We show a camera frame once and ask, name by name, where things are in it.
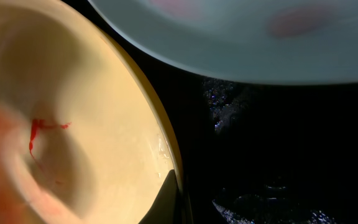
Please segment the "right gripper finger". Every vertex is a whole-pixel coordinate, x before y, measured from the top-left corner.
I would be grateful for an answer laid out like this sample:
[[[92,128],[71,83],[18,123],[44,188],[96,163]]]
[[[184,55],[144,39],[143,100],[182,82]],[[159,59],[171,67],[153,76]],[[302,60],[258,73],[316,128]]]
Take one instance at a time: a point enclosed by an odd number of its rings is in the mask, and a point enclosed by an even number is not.
[[[175,171],[167,174],[151,208],[139,224],[181,224],[181,197]]]

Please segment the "yellow plate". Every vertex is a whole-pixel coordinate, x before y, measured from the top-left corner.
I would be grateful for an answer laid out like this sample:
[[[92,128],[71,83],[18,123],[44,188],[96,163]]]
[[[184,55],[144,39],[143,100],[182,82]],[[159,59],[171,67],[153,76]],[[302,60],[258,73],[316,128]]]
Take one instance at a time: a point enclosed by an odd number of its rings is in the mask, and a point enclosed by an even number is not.
[[[180,152],[122,47],[61,1],[0,1],[0,223],[139,223]]]

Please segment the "round black serving tray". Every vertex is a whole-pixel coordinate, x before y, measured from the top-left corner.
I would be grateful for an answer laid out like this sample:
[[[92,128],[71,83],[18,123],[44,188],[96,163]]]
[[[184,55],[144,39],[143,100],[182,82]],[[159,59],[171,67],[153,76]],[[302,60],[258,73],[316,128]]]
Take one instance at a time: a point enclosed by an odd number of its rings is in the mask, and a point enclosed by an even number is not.
[[[195,223],[358,223],[358,83],[270,86],[160,62],[87,1],[70,6],[135,60],[175,131]]]

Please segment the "light blue plate upper left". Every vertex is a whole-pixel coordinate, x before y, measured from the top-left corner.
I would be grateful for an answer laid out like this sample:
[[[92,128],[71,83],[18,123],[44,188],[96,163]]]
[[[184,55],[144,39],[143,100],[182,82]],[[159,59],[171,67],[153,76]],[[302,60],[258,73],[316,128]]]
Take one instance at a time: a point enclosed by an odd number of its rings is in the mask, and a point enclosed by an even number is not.
[[[123,38],[174,67],[244,83],[358,82],[358,0],[92,0]]]

